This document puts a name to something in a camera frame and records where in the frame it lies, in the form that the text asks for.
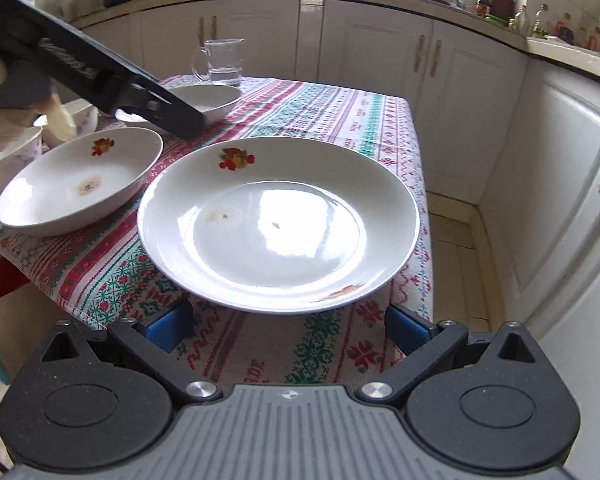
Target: glass pitcher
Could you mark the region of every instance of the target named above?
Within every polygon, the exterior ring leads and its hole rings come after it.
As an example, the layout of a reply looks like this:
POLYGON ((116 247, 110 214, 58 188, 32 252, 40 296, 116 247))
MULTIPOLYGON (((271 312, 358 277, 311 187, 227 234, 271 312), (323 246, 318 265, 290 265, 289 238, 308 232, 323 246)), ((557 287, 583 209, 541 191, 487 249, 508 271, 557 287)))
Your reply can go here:
POLYGON ((232 86, 240 84, 242 77, 241 44, 244 40, 207 40, 199 50, 205 54, 207 74, 196 70, 196 57, 191 61, 194 75, 202 81, 232 86))

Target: blue gripper pad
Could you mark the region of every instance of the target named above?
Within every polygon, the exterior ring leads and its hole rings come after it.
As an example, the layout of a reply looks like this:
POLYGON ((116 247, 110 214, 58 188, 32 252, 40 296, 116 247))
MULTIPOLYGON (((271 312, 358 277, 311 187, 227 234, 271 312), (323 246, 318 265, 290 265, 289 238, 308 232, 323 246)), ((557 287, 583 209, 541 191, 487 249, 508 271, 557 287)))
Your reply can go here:
POLYGON ((416 351, 439 332, 433 323, 394 303, 384 313, 384 330, 387 337, 405 355, 416 351))
POLYGON ((173 352, 186 338, 193 336, 193 309, 187 300, 179 300, 167 307, 167 312, 145 322, 144 337, 161 350, 173 352))

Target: tablecloth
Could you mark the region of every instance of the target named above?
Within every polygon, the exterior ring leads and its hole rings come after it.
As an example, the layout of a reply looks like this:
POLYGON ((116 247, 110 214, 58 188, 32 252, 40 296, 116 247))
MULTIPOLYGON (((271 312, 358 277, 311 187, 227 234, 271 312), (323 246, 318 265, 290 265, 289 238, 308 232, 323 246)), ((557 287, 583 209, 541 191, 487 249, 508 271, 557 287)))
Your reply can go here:
MULTIPOLYGON (((192 84, 192 77, 163 84, 192 84)), ((306 137, 356 150, 393 171, 418 204, 420 236, 392 282, 355 304, 304 316, 249 314, 191 296, 194 336, 173 354, 221 384, 363 384, 401 358, 382 325, 390 301, 432 317, 429 219, 409 106, 397 97, 273 78, 244 78, 241 89, 240 104, 199 140, 166 135, 162 156, 142 191, 122 208, 60 237, 32 238, 0 224, 0 254, 92 328, 106 327, 120 316, 142 319, 187 295, 152 264, 136 229, 142 192, 168 165, 209 143, 241 137, 306 137)))

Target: water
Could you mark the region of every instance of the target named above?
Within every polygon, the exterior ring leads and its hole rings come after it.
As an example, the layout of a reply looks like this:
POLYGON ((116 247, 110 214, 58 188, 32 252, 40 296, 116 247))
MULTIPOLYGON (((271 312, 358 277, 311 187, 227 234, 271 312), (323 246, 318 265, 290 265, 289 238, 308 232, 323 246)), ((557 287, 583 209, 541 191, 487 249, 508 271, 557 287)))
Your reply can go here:
POLYGON ((220 67, 209 69, 209 79, 212 83, 238 86, 242 78, 242 69, 236 67, 220 67))

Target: gray grip surface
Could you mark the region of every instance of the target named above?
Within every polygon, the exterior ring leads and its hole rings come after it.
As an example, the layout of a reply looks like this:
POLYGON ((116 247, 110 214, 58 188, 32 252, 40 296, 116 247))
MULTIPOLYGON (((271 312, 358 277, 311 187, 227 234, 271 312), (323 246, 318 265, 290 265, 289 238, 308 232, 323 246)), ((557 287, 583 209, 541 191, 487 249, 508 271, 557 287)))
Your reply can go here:
MULTIPOLYGON (((187 406, 157 446, 106 471, 63 476, 18 466, 4 480, 469 480, 414 444, 394 410, 345 388, 238 384, 187 406)), ((569 480, 557 468, 528 480, 569 480)))

